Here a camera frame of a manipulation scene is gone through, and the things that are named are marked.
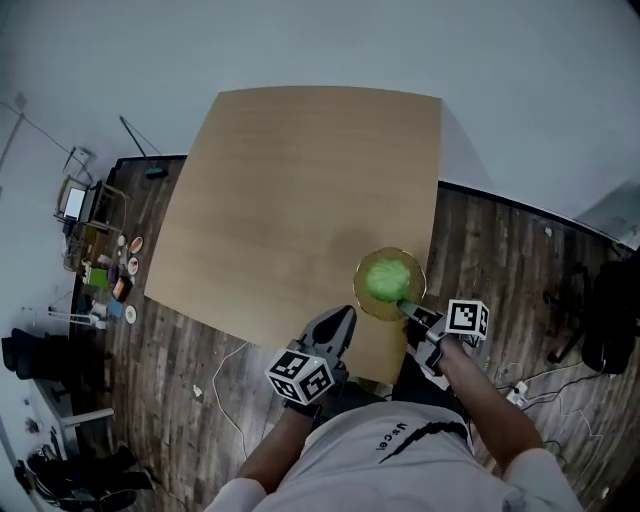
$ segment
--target wire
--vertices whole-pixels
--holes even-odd
[[[11,112],[13,112],[15,115],[20,116],[22,115],[22,119],[24,119],[27,123],[29,123],[31,126],[33,126],[36,130],[38,130],[40,133],[42,133],[42,135],[44,135],[45,137],[47,137],[49,140],[51,140],[51,142],[53,142],[56,146],[58,146],[62,151],[64,151],[70,158],[73,158],[74,160],[76,160],[81,166],[82,166],[82,170],[84,172],[87,173],[87,175],[89,176],[89,179],[91,180],[91,182],[93,182],[93,177],[91,176],[91,174],[89,174],[89,171],[87,171],[87,169],[85,168],[84,163],[77,158],[72,151],[69,151],[67,148],[65,148],[62,144],[60,144],[56,139],[54,139],[51,135],[49,135],[47,132],[45,132],[42,128],[40,128],[37,124],[35,124],[34,122],[30,121],[29,118],[27,116],[24,115],[23,112],[18,112],[17,110],[15,110],[13,107],[11,107],[10,105],[6,104],[4,101],[0,101],[0,105],[2,105],[3,107],[8,108],[9,110],[11,110]]]
[[[567,382],[566,384],[564,384],[558,391],[551,391],[550,393],[544,393],[542,395],[538,395],[538,396],[534,396],[533,398],[529,398],[528,402],[532,402],[534,400],[537,400],[538,398],[544,398],[550,395],[554,395],[554,397],[551,400],[545,400],[544,402],[535,402],[532,403],[530,405],[527,405],[525,408],[522,409],[522,411],[526,411],[527,409],[533,407],[534,405],[538,405],[538,404],[546,404],[546,403],[550,403],[553,402],[556,398],[558,398],[560,396],[560,393],[562,393],[562,390],[564,388],[566,388],[567,386],[571,386],[572,384],[577,384],[578,382],[582,382],[583,380],[591,380],[591,379],[595,379],[597,377],[600,377],[602,375],[602,373],[598,373],[596,375],[589,375],[587,377],[580,377],[579,379],[576,380],[572,380]]]
[[[162,483],[161,483],[160,481],[158,481],[158,480],[154,480],[154,483],[156,483],[156,484],[158,485],[158,487],[160,487],[160,489],[162,489],[162,490],[165,492],[165,494],[166,494],[167,496],[169,496],[169,498],[171,498],[171,499],[173,499],[173,500],[176,500],[178,503],[180,503],[180,505],[182,505],[182,506],[184,507],[184,509],[185,509],[187,512],[189,511],[189,507],[187,507],[187,504],[186,504],[184,501],[182,501],[180,498],[178,498],[177,496],[174,496],[174,495],[173,495],[173,494],[171,494],[169,491],[167,491],[167,490],[164,488],[164,485],[162,485]]]
[[[213,378],[211,379],[211,384],[213,385],[213,392],[216,394],[216,400],[218,401],[218,407],[220,407],[220,410],[222,411],[222,414],[224,414],[224,417],[227,418],[227,421],[229,421],[229,423],[231,423],[231,425],[233,425],[233,428],[235,428],[239,433],[240,433],[240,440],[242,441],[242,453],[244,453],[244,458],[247,458],[247,448],[244,444],[244,432],[242,432],[242,430],[240,429],[240,427],[238,425],[236,425],[236,423],[229,417],[229,415],[225,412],[225,410],[222,407],[222,404],[220,403],[220,395],[218,395],[218,390],[216,389],[216,377],[218,376],[218,374],[220,373],[220,370],[222,370],[222,366],[224,365],[224,362],[229,359],[231,356],[237,354],[238,352],[240,352],[249,342],[245,341],[242,345],[240,345],[239,348],[235,349],[233,352],[231,352],[231,354],[227,354],[226,356],[224,356],[222,358],[222,362],[220,363],[220,366],[218,366],[218,369],[216,370],[216,373],[213,374]]]
[[[527,383],[529,381],[532,381],[533,379],[537,379],[538,377],[542,377],[543,375],[548,375],[550,373],[559,372],[560,370],[568,370],[569,368],[575,368],[576,366],[580,366],[582,364],[584,364],[584,363],[582,361],[580,361],[579,363],[572,364],[572,365],[569,365],[569,366],[563,366],[562,368],[554,368],[553,370],[547,370],[547,371],[544,371],[544,372],[540,372],[540,373],[537,373],[536,375],[533,375],[531,377],[527,377],[522,382]]]
[[[549,439],[548,441],[545,441],[544,444],[557,444],[558,445],[558,449],[560,450],[560,452],[562,452],[563,448],[562,445],[560,444],[559,441],[556,441],[555,439]],[[558,453],[558,455],[556,455],[558,458],[562,459],[565,463],[565,465],[569,465],[569,461],[567,461],[567,459],[564,457],[564,455],[562,455],[562,453]]]
[[[595,457],[595,454],[598,452],[598,450],[600,449],[600,445],[602,444],[602,440],[604,439],[604,435],[603,434],[594,434],[593,430],[591,430],[591,424],[589,423],[589,420],[587,419],[587,417],[584,415],[584,412],[582,412],[582,409],[574,409],[573,411],[569,411],[569,412],[562,412],[562,395],[560,393],[558,393],[556,395],[556,398],[558,398],[558,400],[560,401],[560,416],[562,416],[563,418],[568,418],[569,416],[571,416],[572,414],[575,413],[579,413],[580,417],[583,419],[583,421],[587,424],[587,429],[589,430],[589,437],[599,437],[600,438],[600,443],[598,444],[598,448],[596,449],[596,451],[594,452],[594,454],[592,455],[592,457]]]

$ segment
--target black and white marker cube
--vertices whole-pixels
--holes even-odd
[[[482,301],[457,299],[449,301],[445,332],[478,336],[484,340],[487,338],[488,328],[489,310]]]
[[[308,405],[333,385],[327,361],[294,350],[278,350],[265,372],[281,397]]]

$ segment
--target white cable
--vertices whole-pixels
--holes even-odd
[[[584,422],[587,424],[587,429],[589,430],[589,438],[592,438],[592,437],[599,437],[600,438],[600,442],[598,443],[598,447],[596,448],[596,451],[593,452],[593,455],[591,456],[591,460],[593,460],[595,458],[596,454],[598,453],[598,451],[600,450],[600,446],[602,446],[602,441],[604,440],[604,435],[603,434],[594,434],[593,433],[593,430],[591,430],[591,424],[589,423],[589,420],[587,419],[587,417],[584,415],[584,412],[582,412],[582,409],[575,409],[575,410],[569,411],[567,413],[562,412],[562,391],[563,391],[563,389],[560,390],[560,391],[553,392],[553,393],[545,393],[543,395],[535,396],[535,397],[533,397],[533,398],[531,398],[529,400],[524,399],[524,401],[525,401],[525,403],[527,405],[529,405],[531,402],[535,402],[539,398],[555,395],[553,400],[548,400],[548,403],[551,403],[551,402],[555,401],[556,398],[558,398],[558,400],[560,401],[560,416],[562,416],[563,418],[568,418],[572,414],[580,413],[580,416],[582,417]]]
[[[538,377],[542,377],[543,375],[549,375],[550,373],[559,372],[560,370],[568,370],[569,368],[575,368],[576,366],[580,366],[581,364],[583,364],[582,361],[580,361],[579,363],[576,363],[576,364],[569,365],[569,366],[563,366],[562,368],[554,368],[553,370],[547,370],[546,372],[538,373],[537,375],[534,375],[533,377],[529,377],[528,379],[524,379],[522,382],[524,382],[526,384],[527,382],[532,381],[533,379],[537,379]]]
[[[242,453],[244,453],[244,458],[245,459],[247,458],[247,449],[246,449],[246,447],[244,445],[244,433],[242,432],[240,427],[238,425],[236,425],[236,423],[229,417],[229,415],[222,408],[222,404],[220,403],[220,396],[218,395],[218,390],[216,389],[216,377],[220,373],[220,370],[222,370],[222,365],[224,365],[224,362],[227,359],[229,359],[232,355],[237,354],[238,352],[240,352],[247,345],[247,343],[249,343],[249,342],[245,341],[242,345],[240,345],[240,348],[237,348],[233,352],[231,352],[231,354],[227,354],[226,356],[224,356],[222,358],[222,362],[220,363],[220,366],[218,366],[218,369],[216,370],[216,373],[213,374],[213,378],[211,379],[211,384],[213,385],[213,392],[216,394],[216,400],[218,401],[218,407],[220,407],[220,410],[222,411],[222,414],[224,414],[224,417],[227,418],[227,421],[229,421],[229,423],[231,423],[231,425],[233,425],[233,428],[235,428],[240,433],[240,440],[242,441]]]
[[[502,377],[504,376],[504,372],[507,371],[507,368],[509,368],[509,366],[511,366],[512,364],[516,365],[518,368],[520,368],[520,377],[518,377],[518,379],[515,382],[520,382],[522,380],[522,376],[524,375],[524,370],[522,369],[522,365],[520,363],[508,363],[507,366],[503,367],[499,372],[498,372],[498,379],[502,380]]]

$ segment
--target white t-shirt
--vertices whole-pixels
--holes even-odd
[[[275,493],[237,478],[205,512],[582,510],[546,450],[520,454],[500,480],[473,459],[469,442],[457,433],[414,434],[411,439],[419,439],[407,444],[433,422],[463,424],[448,409],[408,402],[341,414],[309,436]]]

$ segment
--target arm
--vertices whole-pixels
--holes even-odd
[[[443,339],[441,349],[440,370],[503,473],[522,452],[544,448],[533,422],[496,391],[455,338]]]
[[[240,467],[236,478],[256,480],[267,494],[274,492],[300,457],[312,424],[312,418],[285,409],[271,432]]]

